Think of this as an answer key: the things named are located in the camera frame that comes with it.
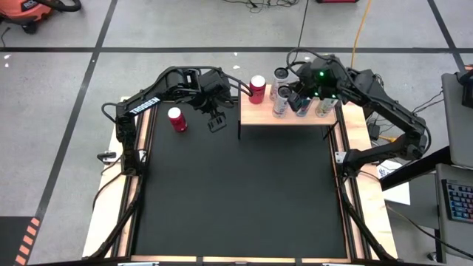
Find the white paper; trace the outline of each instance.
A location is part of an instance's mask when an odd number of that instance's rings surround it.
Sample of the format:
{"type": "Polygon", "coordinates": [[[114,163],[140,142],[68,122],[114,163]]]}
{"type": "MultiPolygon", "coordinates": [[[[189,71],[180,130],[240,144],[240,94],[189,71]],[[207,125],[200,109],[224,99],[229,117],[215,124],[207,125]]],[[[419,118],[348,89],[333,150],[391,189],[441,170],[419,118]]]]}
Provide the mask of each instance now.
{"type": "MultiPolygon", "coordinates": [[[[400,168],[402,165],[397,162],[390,160],[385,160],[380,164],[378,169],[379,178],[387,176],[389,173],[393,172],[397,168],[400,168]]],[[[392,202],[397,202],[405,205],[411,205],[411,197],[409,195],[409,183],[395,186],[394,188],[383,191],[384,199],[392,202]]]]}

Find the wooden shelf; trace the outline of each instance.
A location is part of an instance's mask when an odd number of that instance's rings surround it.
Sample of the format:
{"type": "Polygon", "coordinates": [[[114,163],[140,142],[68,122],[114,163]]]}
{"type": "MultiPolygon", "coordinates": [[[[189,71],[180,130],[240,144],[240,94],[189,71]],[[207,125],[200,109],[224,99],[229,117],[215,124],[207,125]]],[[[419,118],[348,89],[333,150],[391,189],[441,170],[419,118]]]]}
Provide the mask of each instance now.
{"type": "Polygon", "coordinates": [[[242,93],[240,111],[243,126],[331,126],[336,122],[335,112],[331,112],[326,118],[320,118],[316,115],[319,100],[314,100],[309,112],[304,117],[298,117],[288,107],[284,118],[276,118],[273,116],[274,102],[269,98],[270,90],[271,85],[267,85],[265,99],[260,104],[252,104],[249,97],[242,93]]]}

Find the black tabletop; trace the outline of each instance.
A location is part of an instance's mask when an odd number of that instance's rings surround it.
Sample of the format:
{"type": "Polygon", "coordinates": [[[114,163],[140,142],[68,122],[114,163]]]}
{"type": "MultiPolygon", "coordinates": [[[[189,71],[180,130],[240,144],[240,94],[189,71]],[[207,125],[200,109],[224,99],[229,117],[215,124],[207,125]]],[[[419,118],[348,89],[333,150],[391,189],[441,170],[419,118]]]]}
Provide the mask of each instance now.
{"type": "Polygon", "coordinates": [[[159,107],[133,254],[346,258],[328,142],[319,127],[227,127],[181,106],[174,132],[159,107]]]}

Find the gray floor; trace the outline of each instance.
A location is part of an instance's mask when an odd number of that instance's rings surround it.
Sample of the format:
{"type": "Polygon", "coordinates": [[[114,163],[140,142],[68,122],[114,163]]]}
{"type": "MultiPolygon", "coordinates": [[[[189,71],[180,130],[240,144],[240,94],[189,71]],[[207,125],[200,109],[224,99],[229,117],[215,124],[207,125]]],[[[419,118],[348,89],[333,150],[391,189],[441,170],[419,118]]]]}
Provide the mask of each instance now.
{"type": "MultiPolygon", "coordinates": [[[[82,0],[79,13],[57,13],[35,35],[15,26],[5,34],[11,51],[0,51],[0,216],[34,216],[66,130],[77,95],[86,89],[77,123],[67,146],[57,183],[30,264],[81,258],[98,189],[102,165],[95,158],[107,149],[112,124],[100,113],[101,104],[119,101],[151,84],[171,65],[221,66],[244,81],[260,74],[268,79],[285,65],[285,52],[240,52],[243,48],[296,47],[307,0],[291,8],[272,7],[250,13],[244,4],[217,0],[118,0],[103,42],[99,38],[110,3],[82,0]],[[22,47],[58,47],[28,52],[22,47]],[[108,47],[213,47],[202,52],[156,50],[108,52],[108,47]],[[88,86],[81,87],[93,52],[101,52],[88,86]]],[[[367,0],[357,4],[317,4],[309,0],[302,47],[349,48],[367,0]]],[[[435,0],[457,47],[473,48],[470,0],[435,0]]],[[[0,25],[0,33],[7,27],[0,25]]],[[[359,47],[448,48],[427,0],[376,0],[359,47]]],[[[382,75],[385,90],[409,109],[440,91],[440,76],[458,71],[451,53],[359,53],[355,68],[372,68],[382,75]]],[[[349,65],[350,54],[339,53],[349,65]]],[[[299,55],[302,60],[311,58],[299,55]]],[[[465,64],[473,54],[462,54],[465,64]]],[[[432,132],[432,148],[447,144],[443,104],[421,113],[432,132]]],[[[385,135],[397,136],[396,129],[385,135]]],[[[428,262],[434,241],[411,225],[391,217],[399,256],[408,262],[428,262]]],[[[448,257],[449,265],[473,265],[448,257]]]]}

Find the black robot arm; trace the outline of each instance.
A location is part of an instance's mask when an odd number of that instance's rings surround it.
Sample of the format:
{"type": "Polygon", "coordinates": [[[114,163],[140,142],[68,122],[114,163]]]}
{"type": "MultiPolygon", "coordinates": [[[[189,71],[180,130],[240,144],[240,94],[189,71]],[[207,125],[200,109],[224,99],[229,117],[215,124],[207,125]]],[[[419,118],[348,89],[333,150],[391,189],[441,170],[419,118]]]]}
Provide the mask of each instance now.
{"type": "Polygon", "coordinates": [[[423,118],[390,98],[371,69],[356,71],[345,68],[334,55],[313,54],[316,59],[301,64],[297,71],[292,69],[293,64],[288,64],[288,68],[299,77],[299,81],[290,84],[293,94],[289,104],[293,111],[300,108],[302,98],[337,98],[343,104],[350,101],[369,112],[377,112],[404,131],[393,143],[364,151],[347,151],[342,163],[344,174],[354,175],[363,165],[379,160],[393,157],[416,160],[422,157],[429,148],[426,147],[427,137],[424,134],[427,131],[429,135],[429,130],[423,118]]]}
{"type": "Polygon", "coordinates": [[[116,136],[123,146],[122,173],[136,175],[141,171],[139,153],[135,149],[137,130],[134,117],[136,115],[161,101],[173,100],[178,103],[188,103],[194,109],[210,114],[208,128],[211,132],[216,132],[226,126],[225,114],[218,112],[217,107],[231,108],[234,106],[230,95],[230,88],[234,85],[230,83],[229,79],[244,86],[247,90],[242,91],[252,96],[253,93],[247,85],[225,74],[220,68],[173,66],[161,73],[151,86],[140,90],[129,99],[117,104],[104,104],[102,106],[103,112],[106,105],[116,106],[116,118],[114,119],[116,136]]]}

